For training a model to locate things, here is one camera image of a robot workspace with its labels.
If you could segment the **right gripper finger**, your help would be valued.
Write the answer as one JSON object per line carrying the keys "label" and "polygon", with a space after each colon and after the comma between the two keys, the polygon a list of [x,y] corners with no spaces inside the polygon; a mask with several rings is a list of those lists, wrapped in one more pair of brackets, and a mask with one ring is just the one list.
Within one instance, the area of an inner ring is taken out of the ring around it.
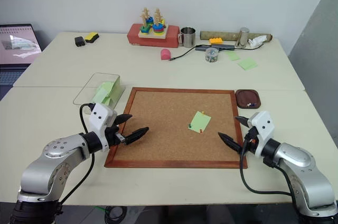
{"label": "right gripper finger", "polygon": [[245,127],[249,128],[249,118],[244,117],[244,116],[236,116],[235,119],[242,125],[244,125]]}
{"label": "right gripper finger", "polygon": [[221,140],[226,144],[226,146],[228,146],[229,148],[231,148],[232,150],[234,150],[237,153],[241,153],[241,151],[242,151],[241,145],[236,143],[233,140],[233,138],[231,138],[227,134],[224,134],[224,133],[221,133],[221,132],[218,132],[218,135],[221,138]]}

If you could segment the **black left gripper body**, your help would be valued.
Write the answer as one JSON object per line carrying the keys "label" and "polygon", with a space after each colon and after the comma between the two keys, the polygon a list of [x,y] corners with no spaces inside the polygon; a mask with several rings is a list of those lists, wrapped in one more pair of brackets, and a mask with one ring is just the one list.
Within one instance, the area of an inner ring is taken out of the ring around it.
{"label": "black left gripper body", "polygon": [[110,127],[105,129],[105,137],[109,147],[124,143],[125,137],[119,133],[119,126],[115,125],[115,120]]}

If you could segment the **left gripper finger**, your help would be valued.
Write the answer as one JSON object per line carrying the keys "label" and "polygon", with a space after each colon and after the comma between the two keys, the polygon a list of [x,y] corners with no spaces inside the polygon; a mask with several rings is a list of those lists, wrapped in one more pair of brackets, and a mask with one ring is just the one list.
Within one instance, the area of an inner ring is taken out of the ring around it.
{"label": "left gripper finger", "polygon": [[132,132],[130,135],[125,136],[125,141],[124,144],[125,145],[129,145],[137,140],[139,140],[140,138],[142,138],[149,130],[149,127],[143,127],[140,128],[134,132]]}
{"label": "left gripper finger", "polygon": [[120,114],[115,118],[115,125],[118,126],[120,124],[123,124],[126,121],[128,121],[130,118],[132,118],[131,114]]}

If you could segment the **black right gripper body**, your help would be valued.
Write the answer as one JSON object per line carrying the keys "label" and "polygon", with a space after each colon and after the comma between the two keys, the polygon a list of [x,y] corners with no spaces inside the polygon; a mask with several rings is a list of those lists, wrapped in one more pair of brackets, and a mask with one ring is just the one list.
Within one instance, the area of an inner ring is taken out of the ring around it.
{"label": "black right gripper body", "polygon": [[242,153],[245,154],[246,152],[251,152],[255,154],[257,146],[258,146],[258,131],[256,127],[252,127],[248,130],[247,134],[245,135],[245,140],[243,142]]}

